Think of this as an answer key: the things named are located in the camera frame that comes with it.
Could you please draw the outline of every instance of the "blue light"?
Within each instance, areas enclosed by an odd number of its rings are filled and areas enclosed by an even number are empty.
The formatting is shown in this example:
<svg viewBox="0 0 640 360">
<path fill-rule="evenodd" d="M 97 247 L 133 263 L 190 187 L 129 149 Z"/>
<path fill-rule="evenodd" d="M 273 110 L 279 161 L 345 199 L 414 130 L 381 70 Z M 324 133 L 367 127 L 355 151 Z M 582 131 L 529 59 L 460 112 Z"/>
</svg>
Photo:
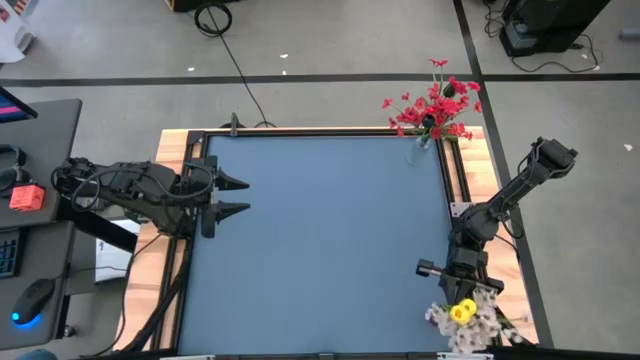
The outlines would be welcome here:
<svg viewBox="0 0 640 360">
<path fill-rule="evenodd" d="M 42 314 L 38 314 L 33 318 L 33 320 L 29 321 L 26 324 L 18 325 L 16 323 L 13 323 L 13 325 L 20 330 L 31 330 L 34 326 L 38 325 L 41 320 Z"/>
</svg>

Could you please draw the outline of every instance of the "flower bouquet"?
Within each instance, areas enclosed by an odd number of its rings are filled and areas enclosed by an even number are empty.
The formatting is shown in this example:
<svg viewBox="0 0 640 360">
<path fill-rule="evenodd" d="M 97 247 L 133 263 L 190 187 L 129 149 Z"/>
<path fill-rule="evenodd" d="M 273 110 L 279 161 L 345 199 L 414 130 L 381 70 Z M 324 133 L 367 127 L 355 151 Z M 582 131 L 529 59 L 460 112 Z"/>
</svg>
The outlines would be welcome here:
<svg viewBox="0 0 640 360">
<path fill-rule="evenodd" d="M 428 89 L 427 97 L 418 97 L 411 105 L 410 94 L 407 92 L 401 96 L 402 101 L 408 103 L 404 111 L 393 105 L 393 99 L 384 99 L 382 108 L 395 109 L 399 114 L 396 117 L 389 117 L 389 126 L 398 131 L 399 136 L 404 136 L 405 128 L 402 124 L 412 127 L 411 133 L 419 136 L 419 143 L 426 147 L 429 139 L 458 138 L 465 137 L 469 140 L 473 137 L 471 132 L 467 132 L 461 122 L 456 122 L 458 116 L 469 109 L 468 89 L 480 91 L 480 85 L 474 82 L 462 83 L 449 77 L 449 83 L 443 88 L 442 68 L 447 64 L 447 60 L 429 59 L 434 68 L 440 68 L 440 80 L 433 74 L 433 86 Z M 482 105 L 476 102 L 473 109 L 482 112 Z"/>
<path fill-rule="evenodd" d="M 464 299 L 458 305 L 433 303 L 425 318 L 438 327 L 440 334 L 449 337 L 449 348 L 456 353 L 482 351 L 500 334 L 512 343 L 527 342 L 509 320 L 497 312 L 496 293 L 476 288 L 473 299 Z"/>
</svg>

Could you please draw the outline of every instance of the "yellow flower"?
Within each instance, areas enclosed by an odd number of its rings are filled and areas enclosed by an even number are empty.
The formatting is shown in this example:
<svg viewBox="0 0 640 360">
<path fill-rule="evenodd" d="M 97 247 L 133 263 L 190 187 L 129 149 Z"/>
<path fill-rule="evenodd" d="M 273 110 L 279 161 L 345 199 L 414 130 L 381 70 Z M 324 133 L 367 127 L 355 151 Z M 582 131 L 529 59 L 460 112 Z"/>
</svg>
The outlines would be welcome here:
<svg viewBox="0 0 640 360">
<path fill-rule="evenodd" d="M 464 299 L 460 301 L 459 305 L 467 309 L 467 311 L 471 313 L 471 316 L 475 315 L 476 311 L 478 311 L 478 306 L 471 299 Z"/>
<path fill-rule="evenodd" d="M 471 312 L 462 305 L 456 305 L 449 311 L 449 316 L 460 325 L 467 325 L 471 320 Z"/>
</svg>

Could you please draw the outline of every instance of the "keyboard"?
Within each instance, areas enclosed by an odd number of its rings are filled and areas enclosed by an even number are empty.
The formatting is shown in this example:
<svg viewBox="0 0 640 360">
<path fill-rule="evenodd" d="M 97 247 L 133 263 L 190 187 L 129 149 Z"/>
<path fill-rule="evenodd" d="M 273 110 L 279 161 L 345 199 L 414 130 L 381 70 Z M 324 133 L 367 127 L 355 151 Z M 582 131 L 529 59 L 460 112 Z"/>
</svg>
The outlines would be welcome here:
<svg viewBox="0 0 640 360">
<path fill-rule="evenodd" d="M 0 279 L 18 275 L 23 236 L 19 229 L 0 230 Z"/>
</svg>

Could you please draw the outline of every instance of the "red box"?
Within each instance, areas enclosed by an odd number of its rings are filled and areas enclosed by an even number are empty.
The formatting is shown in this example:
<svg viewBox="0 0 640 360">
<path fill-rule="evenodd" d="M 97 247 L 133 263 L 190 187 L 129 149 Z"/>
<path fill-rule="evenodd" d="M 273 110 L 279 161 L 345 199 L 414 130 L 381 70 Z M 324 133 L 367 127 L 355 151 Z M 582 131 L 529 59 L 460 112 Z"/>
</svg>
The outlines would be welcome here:
<svg viewBox="0 0 640 360">
<path fill-rule="evenodd" d="M 17 211 L 36 211 L 42 208 L 44 189 L 38 185 L 22 185 L 13 188 L 9 208 Z"/>
</svg>

